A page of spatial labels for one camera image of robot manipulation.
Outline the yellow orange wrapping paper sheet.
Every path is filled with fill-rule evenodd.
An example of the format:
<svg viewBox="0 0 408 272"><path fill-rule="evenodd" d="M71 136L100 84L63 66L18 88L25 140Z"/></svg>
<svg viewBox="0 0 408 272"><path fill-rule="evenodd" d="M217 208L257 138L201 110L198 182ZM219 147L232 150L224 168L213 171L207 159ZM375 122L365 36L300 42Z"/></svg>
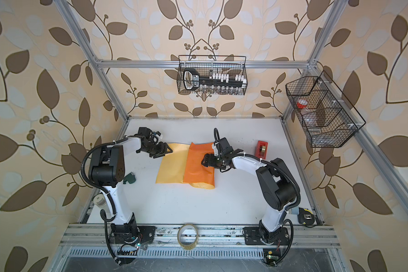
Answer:
<svg viewBox="0 0 408 272"><path fill-rule="evenodd" d="M215 188L215 169L204 167L201 162L206 154L214 154L212 143L170 143L173 153L162 159L157 184L189 184L192 187L212 190Z"/></svg>

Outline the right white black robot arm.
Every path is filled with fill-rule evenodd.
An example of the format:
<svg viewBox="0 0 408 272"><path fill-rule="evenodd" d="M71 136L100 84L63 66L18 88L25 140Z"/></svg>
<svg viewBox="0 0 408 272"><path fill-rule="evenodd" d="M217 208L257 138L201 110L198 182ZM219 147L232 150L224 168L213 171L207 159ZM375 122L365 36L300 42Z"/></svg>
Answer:
<svg viewBox="0 0 408 272"><path fill-rule="evenodd" d="M218 129L214 129L214 139L214 152L206 154L201 164L222 173L242 170L257 178L267 207L258 226L243 228L243 236L246 245L269 245L276 249L285 245L283 252L264 254L264 263L276 267L287 256L294 239L294 224L286 216L300 204L299 185L282 159L267 161L241 149L235 150L226 138L219 136Z"/></svg>

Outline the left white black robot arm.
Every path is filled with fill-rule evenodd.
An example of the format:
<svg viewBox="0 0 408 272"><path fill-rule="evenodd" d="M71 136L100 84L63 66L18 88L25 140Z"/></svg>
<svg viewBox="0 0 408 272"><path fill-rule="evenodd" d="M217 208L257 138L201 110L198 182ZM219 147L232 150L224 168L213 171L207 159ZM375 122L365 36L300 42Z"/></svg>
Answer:
<svg viewBox="0 0 408 272"><path fill-rule="evenodd" d="M119 266L125 264L121 256L125 246L138 250L141 245L154 241L156 231L155 226L139 226L128 205L124 180L130 173L126 171L125 155L147 153L157 159L172 154L172 148L162 142L161 137L158 131L140 127L133 136L93 147L82 159L83 181L100 190L107 202L110 216L102 209L100 217L104 222L107 249Z"/></svg>

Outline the green utility knife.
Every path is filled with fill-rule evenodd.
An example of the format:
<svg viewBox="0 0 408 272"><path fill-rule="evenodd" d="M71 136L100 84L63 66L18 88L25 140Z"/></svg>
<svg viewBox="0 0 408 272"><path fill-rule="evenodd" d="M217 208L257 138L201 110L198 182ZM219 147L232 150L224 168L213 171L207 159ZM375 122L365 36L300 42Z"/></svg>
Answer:
<svg viewBox="0 0 408 272"><path fill-rule="evenodd" d="M127 174L124 179L123 179L123 184L133 184L136 182L136 176L134 173L130 172L129 174Z"/></svg>

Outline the red tape dispenser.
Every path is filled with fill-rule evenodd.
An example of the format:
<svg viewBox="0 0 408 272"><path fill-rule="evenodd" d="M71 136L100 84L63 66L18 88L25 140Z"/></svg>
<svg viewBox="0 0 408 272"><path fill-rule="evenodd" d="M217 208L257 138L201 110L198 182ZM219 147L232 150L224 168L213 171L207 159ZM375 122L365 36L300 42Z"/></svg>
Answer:
<svg viewBox="0 0 408 272"><path fill-rule="evenodd" d="M255 150L255 156L260 159L266 159L267 151L268 151L268 143L265 141L258 141L256 150Z"/></svg>

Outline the clear tape roll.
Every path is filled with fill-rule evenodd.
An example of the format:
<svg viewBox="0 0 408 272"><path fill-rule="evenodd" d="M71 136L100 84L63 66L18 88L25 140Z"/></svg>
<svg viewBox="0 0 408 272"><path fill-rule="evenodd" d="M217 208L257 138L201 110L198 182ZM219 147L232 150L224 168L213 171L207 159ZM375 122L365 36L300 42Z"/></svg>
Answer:
<svg viewBox="0 0 408 272"><path fill-rule="evenodd" d="M193 250L198 245L198 228L193 224L182 225L177 232L177 242L183 250Z"/></svg>

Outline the light blue phone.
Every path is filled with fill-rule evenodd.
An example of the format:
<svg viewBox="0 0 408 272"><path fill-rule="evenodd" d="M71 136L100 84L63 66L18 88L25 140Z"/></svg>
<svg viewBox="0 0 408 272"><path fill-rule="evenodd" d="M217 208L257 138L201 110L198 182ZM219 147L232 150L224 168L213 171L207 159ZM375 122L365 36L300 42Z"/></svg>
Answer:
<svg viewBox="0 0 408 272"><path fill-rule="evenodd" d="M292 209L290 209L290 214L292 215L299 215L300 211L299 211L299 207L294 207Z"/></svg>

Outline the black yellow tape measure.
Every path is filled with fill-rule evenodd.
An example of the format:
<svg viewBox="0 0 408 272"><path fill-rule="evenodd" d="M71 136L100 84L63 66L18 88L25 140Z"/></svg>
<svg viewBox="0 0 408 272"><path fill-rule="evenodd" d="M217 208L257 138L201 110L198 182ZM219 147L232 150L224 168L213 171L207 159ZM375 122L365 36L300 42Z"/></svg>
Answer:
<svg viewBox="0 0 408 272"><path fill-rule="evenodd" d="M299 224L305 227L314 227L315 226L315 216L311 211L300 207L299 214L298 214L298 222Z"/></svg>

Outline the black socket set rail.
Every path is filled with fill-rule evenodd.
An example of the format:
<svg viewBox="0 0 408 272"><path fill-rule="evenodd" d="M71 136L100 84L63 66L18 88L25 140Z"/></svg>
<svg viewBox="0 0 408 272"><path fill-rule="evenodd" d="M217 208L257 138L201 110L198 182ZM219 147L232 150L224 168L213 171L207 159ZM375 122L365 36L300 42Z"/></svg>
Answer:
<svg viewBox="0 0 408 272"><path fill-rule="evenodd" d="M235 75L234 78L229 74L213 73L212 71L198 72L194 68L186 68L180 76L180 83L189 91L207 91L224 89L246 89L248 86L247 78L243 75Z"/></svg>

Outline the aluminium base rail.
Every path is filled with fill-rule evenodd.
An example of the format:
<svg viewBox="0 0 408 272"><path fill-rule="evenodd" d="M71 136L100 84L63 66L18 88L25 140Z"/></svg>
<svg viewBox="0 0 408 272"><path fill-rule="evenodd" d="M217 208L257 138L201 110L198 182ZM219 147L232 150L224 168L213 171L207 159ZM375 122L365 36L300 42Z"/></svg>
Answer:
<svg viewBox="0 0 408 272"><path fill-rule="evenodd" d="M294 232L286 226L285 233L272 244L263 243L255 225L223 225L223 224L197 224L195 228L184 230L180 235L181 224L156 224L154 230L148 230L147 224L138 226L142 234L139 238L127 238L125 242L118 241L111 230L108 229L109 242L112 246L121 246L131 242L141 243L148 247L176 247L179 242L192 244L198 240L197 248L241 248L241 247L285 247L289 238L292 239L292 248L305 249L340 249L340 241L333 227L316 226L307 228L295 225Z"/></svg>

